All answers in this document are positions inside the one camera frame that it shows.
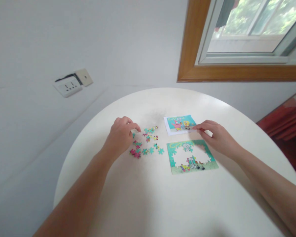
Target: right hand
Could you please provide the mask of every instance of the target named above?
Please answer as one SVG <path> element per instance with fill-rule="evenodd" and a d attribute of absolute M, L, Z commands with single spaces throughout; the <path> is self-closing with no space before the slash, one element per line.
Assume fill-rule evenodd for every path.
<path fill-rule="evenodd" d="M 212 148 L 229 158 L 235 157 L 243 150 L 242 146 L 235 141 L 227 130 L 214 121 L 206 120 L 194 126 L 193 129 L 197 130 L 205 142 Z M 211 131 L 213 133 L 212 137 L 205 133 L 205 130 Z"/>

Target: loose puzzle pieces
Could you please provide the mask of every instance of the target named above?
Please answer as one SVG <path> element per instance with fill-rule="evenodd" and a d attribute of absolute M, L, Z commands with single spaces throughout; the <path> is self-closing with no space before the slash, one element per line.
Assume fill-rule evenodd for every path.
<path fill-rule="evenodd" d="M 150 139 L 154 139 L 154 141 L 158 140 L 158 136 L 152 136 L 151 134 L 155 132 L 155 130 L 158 129 L 158 126 L 154 126 L 152 128 L 145 128 L 144 129 L 144 133 L 142 134 L 144 137 L 146 136 L 146 142 L 150 142 Z M 162 155 L 164 153 L 164 150 L 162 148 L 160 148 L 157 144 L 154 144 L 154 147 L 151 147 L 149 149 L 143 149 L 141 151 L 140 147 L 142 146 L 142 143 L 137 142 L 136 140 L 133 142 L 133 144 L 136 146 L 136 150 L 135 149 L 131 149 L 130 150 L 130 154 L 136 158 L 140 158 L 141 154 L 143 155 L 147 155 L 148 153 L 152 154 L 155 152 L 155 149 L 158 150 L 158 153 L 160 155 Z"/>

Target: puzzle frame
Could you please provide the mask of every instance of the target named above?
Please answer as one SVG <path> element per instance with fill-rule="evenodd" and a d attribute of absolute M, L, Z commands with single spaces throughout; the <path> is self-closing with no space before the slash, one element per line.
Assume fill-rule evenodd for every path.
<path fill-rule="evenodd" d="M 177 153 L 177 148 L 182 147 L 182 149 L 185 150 L 184 144 L 189 144 L 191 148 L 189 148 L 190 152 L 193 153 L 193 146 L 195 145 L 201 145 L 205 148 L 205 153 L 209 157 L 209 162 L 207 163 L 201 163 L 197 161 L 197 157 L 194 157 L 193 154 L 187 154 L 187 161 L 189 160 L 189 164 L 187 165 L 179 165 L 176 166 L 176 162 L 174 161 L 173 154 Z M 213 157 L 212 153 L 210 152 L 206 142 L 204 140 L 189 140 L 189 141 L 182 141 L 182 142 L 174 142 L 174 143 L 167 143 L 168 148 L 168 155 L 169 155 L 169 161 L 170 161 L 170 167 L 172 174 L 183 174 L 183 173 L 191 173 L 191 172 L 197 172 L 197 171 L 203 171 L 203 170 L 214 170 L 218 169 L 219 166 Z"/>

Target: left hand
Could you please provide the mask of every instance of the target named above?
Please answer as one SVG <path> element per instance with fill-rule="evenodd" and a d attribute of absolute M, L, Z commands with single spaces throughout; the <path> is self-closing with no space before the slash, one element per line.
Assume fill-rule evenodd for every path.
<path fill-rule="evenodd" d="M 132 129 L 141 132 L 137 123 L 134 123 L 130 118 L 124 116 L 117 118 L 111 127 L 110 134 L 108 135 L 102 150 L 110 151 L 117 159 L 133 142 Z"/>

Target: wall switch plate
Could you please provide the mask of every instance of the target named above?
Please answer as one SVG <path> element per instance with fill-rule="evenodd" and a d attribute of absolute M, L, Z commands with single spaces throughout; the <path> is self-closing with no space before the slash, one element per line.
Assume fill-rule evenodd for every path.
<path fill-rule="evenodd" d="M 63 97 L 69 97 L 82 90 L 82 86 L 74 76 L 55 82 L 54 87 Z"/>
<path fill-rule="evenodd" d="M 93 83 L 88 71 L 84 68 L 75 72 L 84 86 L 88 86 Z"/>

